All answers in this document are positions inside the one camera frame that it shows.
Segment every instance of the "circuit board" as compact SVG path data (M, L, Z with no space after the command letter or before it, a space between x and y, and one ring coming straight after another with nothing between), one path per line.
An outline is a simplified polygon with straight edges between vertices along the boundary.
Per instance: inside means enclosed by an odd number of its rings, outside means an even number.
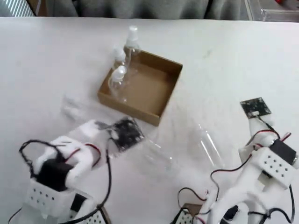
M263 98L255 98L240 102L248 119L258 116L271 114L270 109L264 102Z
M125 117L107 129L120 152L124 152L144 139L139 126L131 117Z

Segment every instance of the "white table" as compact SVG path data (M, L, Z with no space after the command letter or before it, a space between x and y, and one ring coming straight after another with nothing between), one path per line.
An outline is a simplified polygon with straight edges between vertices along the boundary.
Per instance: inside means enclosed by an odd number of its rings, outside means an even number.
M292 132L287 143L297 149L298 24L0 18L1 223L21 206L27 189L29 173L17 153L20 145L31 138L52 140L64 133L59 126L49 127L59 117L66 92L96 101L100 81L109 70L112 47L124 42L131 24L140 28L144 50L184 65L170 104L184 108L188 116L213 131L224 158L230 160L229 167L240 164L237 149L249 138L248 121L239 105L246 99L263 97L274 113L276 129L281 134ZM191 186L203 192L212 186L208 174L199 175L187 163L181 170L175 179L158 183L141 175L125 157L113 160L112 194L106 204L112 222L169 223L178 211L178 189ZM235 175L230 175L217 177L222 187L228 179L233 181ZM298 187L296 179L297 203ZM107 189L106 168L92 173L81 189L101 200ZM182 201L196 202L190 194ZM278 206L290 214L288 191ZM286 221L273 214L270 223Z

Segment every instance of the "plastic bottle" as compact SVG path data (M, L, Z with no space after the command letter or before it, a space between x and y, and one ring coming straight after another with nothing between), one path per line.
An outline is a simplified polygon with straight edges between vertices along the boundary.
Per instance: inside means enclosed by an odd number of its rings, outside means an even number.
M113 70L118 69L120 66L128 66L128 57L122 48L114 48L114 63L112 66Z
M200 124L190 134L188 150L192 158L203 170L225 167L222 156L210 133L202 128Z
M135 60L136 56L141 51L138 40L138 28L136 26L130 26L126 45L124 47L124 51L128 57L128 64Z
M119 101L126 102L127 98L125 97L125 87L126 83L124 81L125 74L127 69L125 66L119 66L111 75L108 86L113 97Z

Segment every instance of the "bottle cap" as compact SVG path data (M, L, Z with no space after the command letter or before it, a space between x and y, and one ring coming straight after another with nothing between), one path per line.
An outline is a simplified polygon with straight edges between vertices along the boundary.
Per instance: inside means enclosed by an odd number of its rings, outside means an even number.
M127 69L125 66L121 65L118 67L111 75L112 80L114 82L120 82L124 78L125 74L127 73Z
M118 62L123 62L126 60L126 53L124 52L123 48L115 47L114 48L114 57L115 60Z
M126 46L134 47L136 46L137 43L138 43L138 28L137 26L130 26Z

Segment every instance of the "cardboard box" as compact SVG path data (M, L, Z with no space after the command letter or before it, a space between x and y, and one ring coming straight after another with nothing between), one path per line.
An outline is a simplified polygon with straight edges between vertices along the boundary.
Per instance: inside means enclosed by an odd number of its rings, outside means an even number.
M130 78L127 102L120 102L111 96L108 80L112 71L98 91L99 100L108 107L158 126L182 68L179 63L142 51L131 62L128 71L129 76L135 70L138 73Z

